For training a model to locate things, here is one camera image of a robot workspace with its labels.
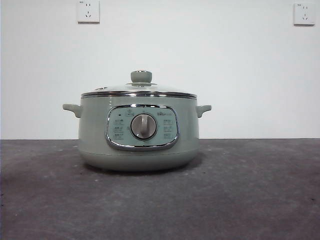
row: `side handle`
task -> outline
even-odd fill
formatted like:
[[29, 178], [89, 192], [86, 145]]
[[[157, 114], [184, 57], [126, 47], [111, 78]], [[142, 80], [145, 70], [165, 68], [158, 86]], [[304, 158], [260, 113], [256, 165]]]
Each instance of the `side handle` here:
[[64, 110], [68, 110], [68, 111], [74, 112], [74, 115], [77, 118], [81, 118], [81, 113], [82, 113], [82, 107], [81, 106], [76, 105], [76, 104], [63, 104], [62, 108]]
[[201, 118], [204, 112], [211, 110], [211, 105], [196, 106], [195, 110], [198, 115], [198, 118]]

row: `mint green electric cooker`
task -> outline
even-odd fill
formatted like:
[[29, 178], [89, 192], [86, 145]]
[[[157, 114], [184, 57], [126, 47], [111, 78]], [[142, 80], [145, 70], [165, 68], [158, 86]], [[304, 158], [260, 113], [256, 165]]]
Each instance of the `mint green electric cooker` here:
[[154, 171], [182, 166], [198, 152], [198, 118], [211, 105], [197, 96], [151, 83], [152, 73], [133, 71], [121, 86], [81, 95], [64, 104], [79, 121], [78, 149], [89, 165], [116, 171]]

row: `lid knob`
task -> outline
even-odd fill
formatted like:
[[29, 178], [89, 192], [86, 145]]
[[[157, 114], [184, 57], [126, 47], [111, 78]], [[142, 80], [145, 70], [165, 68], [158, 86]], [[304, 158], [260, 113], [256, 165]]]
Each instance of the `lid knob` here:
[[133, 83], [151, 83], [152, 72], [146, 70], [138, 70], [131, 72], [131, 81]]

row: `electrical outlet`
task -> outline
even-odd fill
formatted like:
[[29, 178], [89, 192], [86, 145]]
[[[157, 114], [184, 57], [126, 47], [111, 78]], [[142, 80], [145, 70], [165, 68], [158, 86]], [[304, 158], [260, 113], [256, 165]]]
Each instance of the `electrical outlet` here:
[[100, 23], [99, 0], [78, 0], [76, 13], [77, 22], [79, 24]]
[[316, 22], [316, 5], [314, 3], [294, 4], [293, 24], [297, 26], [313, 26]]

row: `countertop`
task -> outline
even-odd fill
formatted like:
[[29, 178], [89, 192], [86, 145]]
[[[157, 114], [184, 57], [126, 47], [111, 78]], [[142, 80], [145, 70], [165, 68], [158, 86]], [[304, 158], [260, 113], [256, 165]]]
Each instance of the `countertop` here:
[[319, 240], [320, 139], [202, 139], [157, 172], [83, 163], [76, 140], [1, 141], [4, 240]]

